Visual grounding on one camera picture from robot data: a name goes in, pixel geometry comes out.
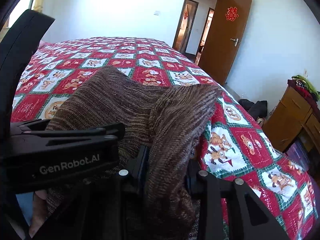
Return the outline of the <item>person's left hand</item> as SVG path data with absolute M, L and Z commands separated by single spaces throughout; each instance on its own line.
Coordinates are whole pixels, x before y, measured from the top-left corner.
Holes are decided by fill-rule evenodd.
M 46 190 L 35 191 L 33 195 L 33 216 L 31 219 L 31 226 L 29 228 L 29 235 L 31 238 L 37 233 L 39 228 L 44 224 L 47 218 L 47 202 L 48 197 Z

